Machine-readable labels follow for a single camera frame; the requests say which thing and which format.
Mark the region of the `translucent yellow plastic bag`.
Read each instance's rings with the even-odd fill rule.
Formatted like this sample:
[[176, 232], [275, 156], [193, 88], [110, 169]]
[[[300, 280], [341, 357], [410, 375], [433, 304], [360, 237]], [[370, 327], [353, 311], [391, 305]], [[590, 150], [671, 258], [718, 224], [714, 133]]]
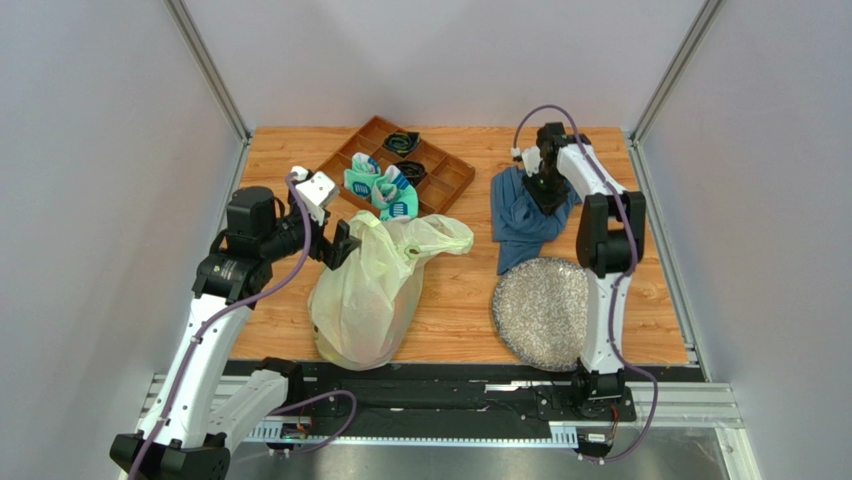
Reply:
[[350, 227], [362, 244], [338, 269], [321, 273], [308, 313], [321, 358], [364, 371], [390, 362], [402, 344], [420, 302], [425, 265], [441, 254], [467, 254], [474, 233], [444, 215], [382, 221], [366, 210]]

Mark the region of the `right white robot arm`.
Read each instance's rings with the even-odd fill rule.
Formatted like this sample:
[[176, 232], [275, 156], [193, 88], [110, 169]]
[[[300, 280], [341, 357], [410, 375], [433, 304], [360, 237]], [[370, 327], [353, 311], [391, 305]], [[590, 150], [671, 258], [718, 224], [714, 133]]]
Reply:
[[553, 215], [570, 193], [582, 200], [576, 254], [588, 284], [587, 333], [571, 379], [571, 405], [584, 415], [621, 402], [626, 362], [621, 353], [633, 274], [644, 252], [646, 199], [618, 183], [579, 132], [560, 122], [537, 131], [520, 155], [523, 185], [539, 210]]

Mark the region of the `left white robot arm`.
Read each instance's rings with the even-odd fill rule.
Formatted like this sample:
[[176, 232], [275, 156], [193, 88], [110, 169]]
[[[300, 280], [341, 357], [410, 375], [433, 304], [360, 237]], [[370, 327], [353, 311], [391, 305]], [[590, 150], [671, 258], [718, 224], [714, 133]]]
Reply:
[[361, 244], [340, 221], [324, 235], [338, 185], [322, 173], [286, 180], [285, 200], [262, 186], [241, 188], [226, 226], [198, 265], [179, 348], [160, 393], [133, 433], [119, 434], [111, 459], [130, 479], [222, 479], [232, 454], [268, 415], [310, 405], [299, 363], [267, 358], [213, 407], [229, 355], [259, 301], [287, 285], [307, 259], [339, 268]]

